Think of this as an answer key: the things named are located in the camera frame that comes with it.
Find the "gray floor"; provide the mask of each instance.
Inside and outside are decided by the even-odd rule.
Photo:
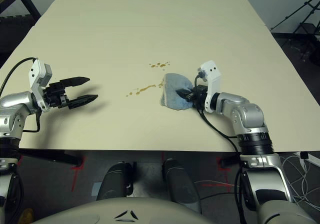
[[[219,158],[227,157],[223,152],[167,152],[161,151],[87,151],[83,170],[78,172],[74,191],[72,192],[75,171],[70,166],[25,156],[19,167],[22,175],[25,198],[24,208],[33,208],[37,219],[76,207],[96,200],[92,196],[94,183],[101,182],[108,169],[119,161],[137,161],[138,178],[134,185],[133,196],[168,199],[166,186],[162,181],[163,159],[175,158],[184,165],[193,181],[214,180],[233,183],[237,167],[220,170],[217,165]],[[298,178],[297,172],[285,166],[290,180]],[[313,166],[307,180],[309,190],[319,185],[320,168]],[[217,186],[210,182],[196,185],[200,197],[233,192],[232,188]],[[319,203],[320,192],[314,192],[311,201]],[[308,205],[303,208],[318,222],[320,213]],[[217,224],[239,223],[238,212],[232,194],[219,195],[202,201],[203,215]],[[256,213],[245,208],[248,224],[256,223]]]

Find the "brown liquid spill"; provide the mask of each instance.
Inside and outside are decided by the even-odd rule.
[[[155,84],[153,84],[153,85],[148,85],[147,87],[140,89],[139,92],[144,92],[144,91],[147,90],[148,88],[155,88],[155,87],[156,87]]]

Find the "blue cloth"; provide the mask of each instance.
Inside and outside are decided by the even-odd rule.
[[[191,90],[192,88],[193,85],[191,81],[185,76],[176,73],[165,74],[163,78],[161,105],[175,110],[192,108],[192,102],[187,102],[176,93],[176,90],[179,89]]]

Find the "coffee stain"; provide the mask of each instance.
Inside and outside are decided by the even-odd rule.
[[[152,68],[163,68],[165,66],[170,66],[170,62],[169,61],[166,61],[164,63],[161,63],[161,62],[158,62],[157,64],[151,64],[149,63],[149,65],[152,67]]]
[[[153,85],[148,85],[147,87],[140,89],[139,92],[144,92],[145,90],[147,90],[147,89],[149,89],[149,88],[155,88],[155,87],[156,87],[155,84],[153,84]]]

